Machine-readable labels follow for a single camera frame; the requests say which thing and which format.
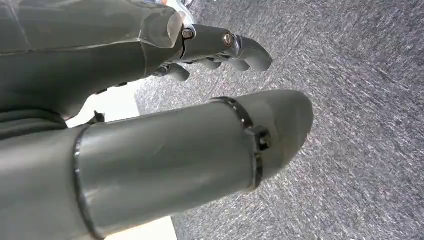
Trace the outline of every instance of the gray 3d-printed part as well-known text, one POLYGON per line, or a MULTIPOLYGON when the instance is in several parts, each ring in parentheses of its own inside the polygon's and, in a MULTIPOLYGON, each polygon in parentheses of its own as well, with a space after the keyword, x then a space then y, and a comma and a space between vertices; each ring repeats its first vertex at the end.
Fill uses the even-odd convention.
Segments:
POLYGON ((171 7, 130 0, 0 0, 0 56, 144 43, 171 49, 183 20, 171 7))
POLYGON ((74 185, 82 128, 0 141, 0 239, 91 240, 74 185))
POLYGON ((0 57, 0 113, 42 109, 65 120, 76 116, 90 95, 153 74, 165 61, 179 58, 172 49, 138 42, 103 47, 43 51, 0 57))
POLYGON ((184 41, 183 62, 211 57, 229 49, 223 42, 223 35, 228 30, 197 24, 187 27, 193 31, 194 37, 184 41))
MULTIPOLYGON (((308 98, 268 91, 237 98, 269 130, 263 177, 283 168, 312 127, 308 98)), ((106 237, 247 189, 252 145, 234 111, 208 103, 90 127, 77 165, 96 231, 106 237)))

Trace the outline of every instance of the robotic hand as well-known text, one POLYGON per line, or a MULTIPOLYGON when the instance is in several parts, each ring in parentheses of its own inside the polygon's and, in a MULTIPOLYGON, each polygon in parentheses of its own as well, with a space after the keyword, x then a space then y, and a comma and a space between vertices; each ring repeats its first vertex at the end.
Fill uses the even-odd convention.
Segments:
MULTIPOLYGON (((273 60, 256 41, 231 34, 228 30, 204 25, 189 25, 182 31, 183 53, 174 62, 200 63, 209 70, 218 69, 222 63, 232 65, 237 71, 266 71, 273 60)), ((190 73, 176 63, 160 67, 154 76, 170 75, 186 81, 190 73)))
POLYGON ((2 240, 99 240, 255 190, 311 130, 312 104, 292 90, 67 128, 92 94, 152 75, 187 80, 179 63, 265 71, 272 60, 226 29, 183 27, 163 5, 12 2, 0 0, 2 240))

